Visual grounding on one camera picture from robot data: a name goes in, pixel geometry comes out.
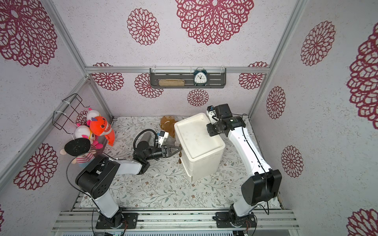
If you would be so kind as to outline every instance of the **orange plush toy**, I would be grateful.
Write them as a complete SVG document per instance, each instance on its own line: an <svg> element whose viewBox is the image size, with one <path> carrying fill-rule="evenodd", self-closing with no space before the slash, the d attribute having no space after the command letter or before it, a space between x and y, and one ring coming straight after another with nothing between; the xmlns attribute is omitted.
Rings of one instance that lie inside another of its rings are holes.
<svg viewBox="0 0 378 236"><path fill-rule="evenodd" d="M109 141L108 144L113 146L115 140L114 130L104 117L96 116L95 118L91 118L89 128L97 136L105 135L105 138Z"/></svg>

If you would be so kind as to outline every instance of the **floral mat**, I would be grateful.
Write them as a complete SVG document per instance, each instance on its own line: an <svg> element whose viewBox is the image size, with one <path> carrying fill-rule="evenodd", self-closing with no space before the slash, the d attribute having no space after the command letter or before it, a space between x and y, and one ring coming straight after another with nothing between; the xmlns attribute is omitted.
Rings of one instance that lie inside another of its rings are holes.
<svg viewBox="0 0 378 236"><path fill-rule="evenodd" d="M185 118L187 117L176 117L176 120ZM148 128L160 130L160 119L161 117L119 117L113 125L116 132L114 146L107 145L104 151L113 158L131 159L132 143L136 135ZM245 122L256 145L248 119ZM150 168L143 175L115 176L110 186L111 195L121 207L229 207L241 196L241 185L247 180L247 176L235 147L224 134L221 137L226 148L216 173L191 182L176 154L159 161L151 160ZM173 145L174 141L169 137L167 143ZM88 197L84 197L81 207L94 207L94 204ZM269 201L269 208L281 209L277 198Z"/></svg>

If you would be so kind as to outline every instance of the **alarm clock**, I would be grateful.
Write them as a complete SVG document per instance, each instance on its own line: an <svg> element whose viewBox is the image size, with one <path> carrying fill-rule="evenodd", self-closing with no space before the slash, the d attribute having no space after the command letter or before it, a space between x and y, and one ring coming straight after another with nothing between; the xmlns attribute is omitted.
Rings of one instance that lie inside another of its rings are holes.
<svg viewBox="0 0 378 236"><path fill-rule="evenodd" d="M206 85L208 82L207 72L203 69L201 71L194 71L194 85Z"/></svg>

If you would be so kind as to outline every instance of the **metal rail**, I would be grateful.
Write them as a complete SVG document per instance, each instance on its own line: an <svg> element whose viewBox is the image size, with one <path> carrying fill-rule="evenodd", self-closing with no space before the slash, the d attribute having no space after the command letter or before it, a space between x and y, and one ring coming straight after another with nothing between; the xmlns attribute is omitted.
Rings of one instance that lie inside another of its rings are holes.
<svg viewBox="0 0 378 236"><path fill-rule="evenodd" d="M52 0L40 0L44 9L46 10L47 14L49 15L51 21L54 23L56 31L58 31L59 35L62 37L63 42L67 45L68 50L70 51L71 55L73 56L80 72L83 76L87 75L85 71L85 62L84 59L81 57L78 49L76 48L68 29L63 23L62 18L60 17L58 10L56 9Z"/></svg>
<svg viewBox="0 0 378 236"><path fill-rule="evenodd" d="M281 40L278 44L277 50L274 53L273 59L270 63L270 71L268 72L268 74L263 79L263 81L260 85L259 91L257 92L257 96L256 96L255 100L253 101L252 107L251 107L251 109L248 113L248 117L250 119L252 119L252 116L256 112L257 106L259 105L262 98L264 97L264 95L267 92L266 90L267 90L267 88L270 84L271 78L274 75L274 73L275 73L275 71L278 67L279 62L284 55L284 52L285 52L285 50L286 50L286 48L289 44L291 37L294 34L294 31L295 31L295 29L298 25L299 19L301 18L302 14L303 14L303 11L304 11L304 8L305 8L307 2L308 2L308 0L297 0L297 2L295 4L294 10L290 15L290 19L289 19L289 21L286 25L286 28L283 32Z"/></svg>
<svg viewBox="0 0 378 236"><path fill-rule="evenodd" d="M86 66L87 73L193 73L198 66ZM269 67L248 66L203 66L208 73L263 73L269 72Z"/></svg>
<svg viewBox="0 0 378 236"><path fill-rule="evenodd" d="M80 52L77 49L77 47L76 47L68 29L67 29L67 27L65 26L62 18L60 17L58 10L56 9L53 1L52 0L41 0L41 3L43 5L43 7L45 8L47 14L49 15L51 21L54 23L56 31L59 33L63 42L66 44L66 46L67 46L69 52L71 53L74 61L76 62L78 68L80 69L80 72L84 76L88 76L88 73L85 69L84 59L80 55ZM96 96L97 100L99 101L99 103L101 104L101 106L103 107L105 112L107 113L108 117L112 118L113 114L112 114L108 104L106 103L104 97L101 95L99 88L97 87L97 85L94 84L93 78L90 77L90 80L91 80L90 85L91 85L91 88L94 92L94 95Z"/></svg>
<svg viewBox="0 0 378 236"><path fill-rule="evenodd" d="M136 229L127 231L171 231L171 230L235 230L235 228L217 228L212 219L216 212L227 210L125 210L124 213L138 213ZM266 215L264 210L254 210L257 217L257 230L298 230L298 222L291 210L270 210ZM97 223L99 213L96 211L62 211L52 229L52 232L79 232L92 230L92 224ZM123 229L106 230L123 232Z"/></svg>
<svg viewBox="0 0 378 236"><path fill-rule="evenodd" d="M88 79L86 77L82 78L80 82L72 89L70 94L78 93L81 88L87 84ZM71 96L66 101L72 102L75 96ZM60 105L55 109L55 111L64 112L69 106L66 102L61 102ZM54 119L58 120L62 114L55 113ZM4 168L0 173L0 193L4 190L5 186L12 182L12 179L17 175L20 169L26 164L34 152L39 148L43 140L47 138L53 129L52 124L53 114L51 114L47 120L43 123L41 127L34 133L33 136L26 142L26 144L21 148L21 150L16 154L12 161Z"/></svg>

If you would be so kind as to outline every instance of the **zip tie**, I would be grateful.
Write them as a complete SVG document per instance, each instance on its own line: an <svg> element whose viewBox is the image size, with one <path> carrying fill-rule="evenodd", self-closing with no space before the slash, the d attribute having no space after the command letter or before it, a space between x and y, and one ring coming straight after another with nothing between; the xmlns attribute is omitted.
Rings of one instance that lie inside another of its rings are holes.
<svg viewBox="0 0 378 236"><path fill-rule="evenodd" d="M66 115L66 113L63 113L61 111L54 111L54 112L59 112L59 113L62 113L63 115Z"/></svg>

